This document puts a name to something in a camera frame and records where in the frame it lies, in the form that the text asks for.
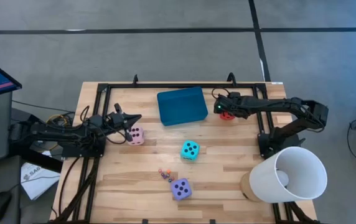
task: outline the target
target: purple die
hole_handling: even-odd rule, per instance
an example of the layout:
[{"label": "purple die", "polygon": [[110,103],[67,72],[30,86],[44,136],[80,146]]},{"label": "purple die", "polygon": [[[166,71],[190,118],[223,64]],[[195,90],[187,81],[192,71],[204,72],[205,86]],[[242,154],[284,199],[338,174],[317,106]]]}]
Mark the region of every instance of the purple die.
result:
[{"label": "purple die", "polygon": [[171,190],[176,200],[182,200],[192,195],[192,190],[186,178],[172,182]]}]

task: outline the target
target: wooden table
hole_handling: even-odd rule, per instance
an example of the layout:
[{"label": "wooden table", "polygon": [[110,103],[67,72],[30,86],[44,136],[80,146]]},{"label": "wooden table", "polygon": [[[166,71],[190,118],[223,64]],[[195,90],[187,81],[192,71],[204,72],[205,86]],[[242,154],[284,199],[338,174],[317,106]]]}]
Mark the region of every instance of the wooden table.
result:
[{"label": "wooden table", "polygon": [[[98,84],[83,83],[75,124],[80,123],[78,116],[84,107],[90,105],[89,111],[92,111]],[[266,86],[268,98],[286,97],[282,83],[266,83]],[[209,223],[210,219],[216,219],[217,223],[274,223],[271,204],[251,202],[239,189],[243,174],[263,162],[256,140],[259,133],[256,115],[232,121],[220,119],[218,114],[213,114],[215,99],[211,96],[212,89],[204,88],[207,118],[204,121],[165,127],[159,119],[156,94],[169,90],[173,89],[112,89],[108,112],[114,111],[114,103],[119,103],[127,114],[142,114],[137,125],[143,127],[146,140],[142,146],[107,143],[96,180],[91,222],[140,223],[145,218],[150,223]],[[253,95],[250,89],[230,88],[229,91]],[[272,115],[275,126],[284,126],[292,121],[288,113]],[[263,120],[265,130],[268,130],[265,114]],[[115,141],[122,140],[117,134],[110,137]],[[185,140],[200,144],[196,162],[181,160],[180,150]],[[70,158],[64,161],[60,180],[64,180],[73,160]],[[76,194],[82,160],[75,164],[68,177],[62,210]],[[193,191],[192,196],[180,202],[175,201],[169,183],[160,176],[158,169],[170,169],[176,179],[187,178]],[[54,201],[56,210],[61,185],[62,181],[59,182]],[[84,195],[80,218],[84,217],[86,200],[87,196]],[[312,201],[298,204],[308,216],[316,219]],[[282,205],[280,211],[282,218],[285,218]]]}]

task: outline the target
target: blue plastic tray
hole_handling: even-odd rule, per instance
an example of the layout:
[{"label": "blue plastic tray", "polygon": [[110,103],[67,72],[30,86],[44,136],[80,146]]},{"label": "blue plastic tray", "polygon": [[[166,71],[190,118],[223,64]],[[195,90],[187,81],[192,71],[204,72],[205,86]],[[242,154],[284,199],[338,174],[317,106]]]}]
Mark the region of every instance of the blue plastic tray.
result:
[{"label": "blue plastic tray", "polygon": [[208,115],[201,87],[158,93],[157,102],[165,126],[201,121]]}]

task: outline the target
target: red part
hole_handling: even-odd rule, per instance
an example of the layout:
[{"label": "red part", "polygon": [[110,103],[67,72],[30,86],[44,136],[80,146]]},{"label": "red part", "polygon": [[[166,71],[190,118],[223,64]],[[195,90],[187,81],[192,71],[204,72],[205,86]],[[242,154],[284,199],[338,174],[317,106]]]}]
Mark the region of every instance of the red part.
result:
[{"label": "red part", "polygon": [[232,116],[228,112],[222,112],[222,114],[220,114],[220,118],[225,121],[229,121],[229,120],[235,119],[235,116]]}]

